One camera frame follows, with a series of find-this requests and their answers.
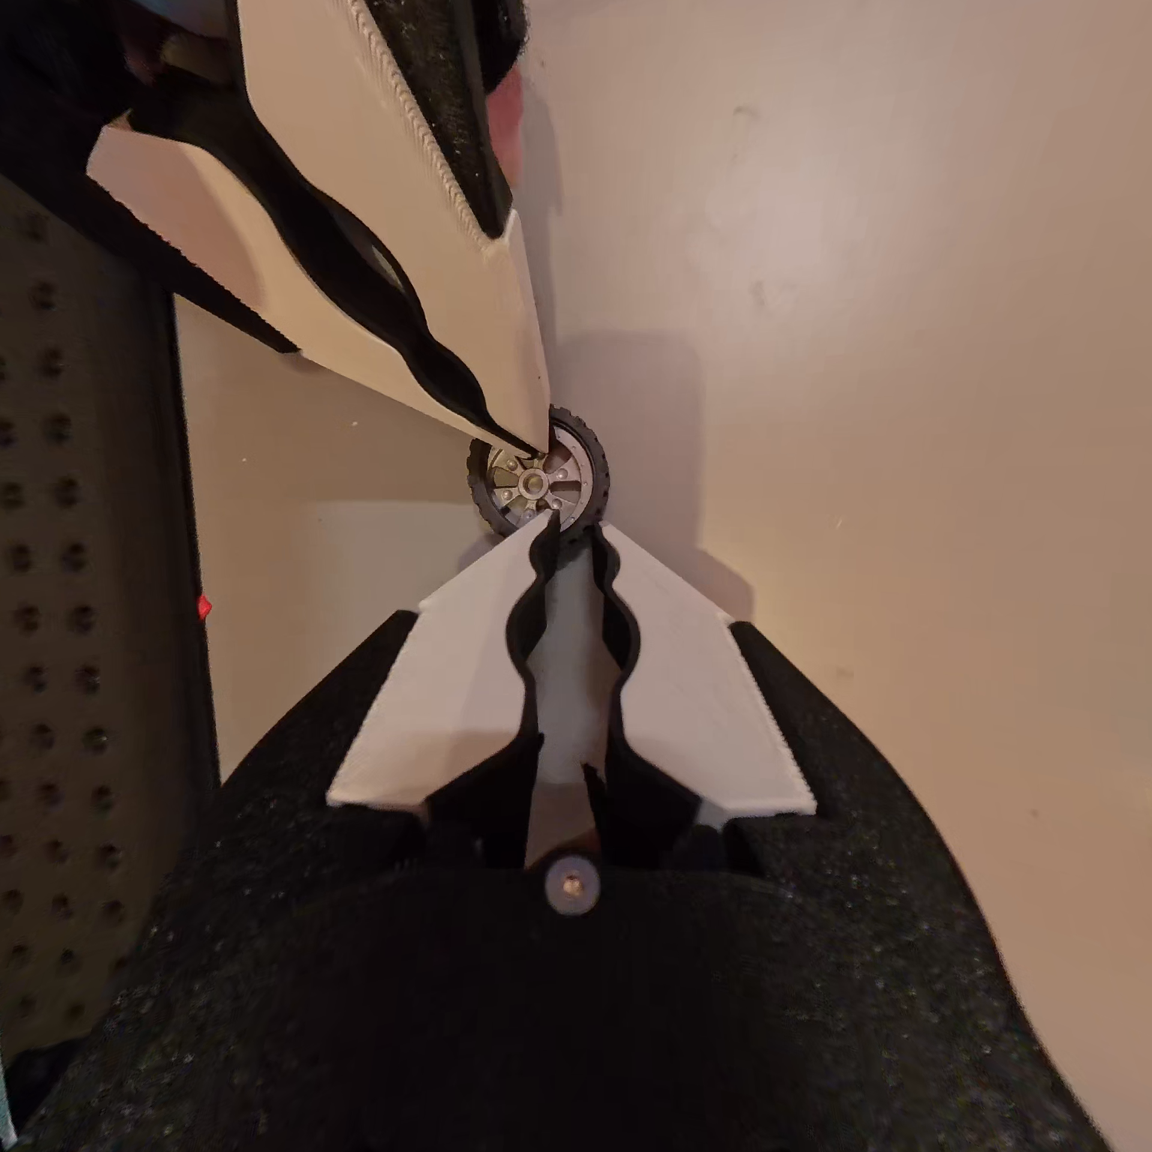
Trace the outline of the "person's left hand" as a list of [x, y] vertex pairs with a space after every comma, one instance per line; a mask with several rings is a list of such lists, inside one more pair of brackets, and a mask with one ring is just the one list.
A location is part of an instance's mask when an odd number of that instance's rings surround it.
[[512, 65], [485, 98], [485, 114], [493, 157], [508, 188], [518, 187], [523, 173], [523, 76]]

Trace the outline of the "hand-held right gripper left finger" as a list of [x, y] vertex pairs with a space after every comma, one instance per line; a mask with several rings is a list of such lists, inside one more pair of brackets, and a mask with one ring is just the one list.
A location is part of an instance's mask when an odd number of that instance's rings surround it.
[[331, 808], [463, 832], [522, 867], [543, 736], [529, 659], [545, 631], [559, 527], [541, 513], [421, 604], [326, 792]]

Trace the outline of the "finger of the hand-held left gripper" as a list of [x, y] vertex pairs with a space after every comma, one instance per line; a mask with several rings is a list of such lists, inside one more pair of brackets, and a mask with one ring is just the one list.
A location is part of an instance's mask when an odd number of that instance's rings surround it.
[[238, 49], [255, 117], [397, 260], [492, 438], [543, 450], [551, 390], [519, 217], [484, 231], [367, 5], [238, 2]]
[[87, 176], [209, 282], [287, 341], [290, 352], [397, 404], [485, 442], [544, 446], [544, 397], [442, 397], [475, 385], [456, 356], [416, 320], [375, 337], [341, 311], [290, 252], [268, 210], [219, 158], [190, 143], [105, 127]]

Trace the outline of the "black toy wheel grey rim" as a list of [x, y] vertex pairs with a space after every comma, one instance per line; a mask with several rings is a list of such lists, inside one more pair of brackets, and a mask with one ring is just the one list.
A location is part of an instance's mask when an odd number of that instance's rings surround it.
[[466, 479], [481, 520], [500, 538], [554, 515], [559, 542], [577, 544], [600, 522], [610, 498], [606, 453], [592, 428], [565, 408], [551, 408], [544, 453], [515, 456], [471, 441]]

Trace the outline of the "black perforated mat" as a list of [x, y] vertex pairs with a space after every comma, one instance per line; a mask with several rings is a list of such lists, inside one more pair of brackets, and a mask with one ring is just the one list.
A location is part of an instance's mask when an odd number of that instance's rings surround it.
[[105, 1014], [215, 788], [174, 321], [2, 180], [4, 1065]]

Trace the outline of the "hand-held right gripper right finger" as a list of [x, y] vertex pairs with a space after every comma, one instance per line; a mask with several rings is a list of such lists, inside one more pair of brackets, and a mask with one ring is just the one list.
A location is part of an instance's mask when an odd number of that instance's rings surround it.
[[733, 822], [814, 817], [815, 797], [732, 619], [611, 526], [589, 537], [602, 640], [617, 668], [602, 773], [585, 770], [600, 851], [656, 870], [725, 849]]

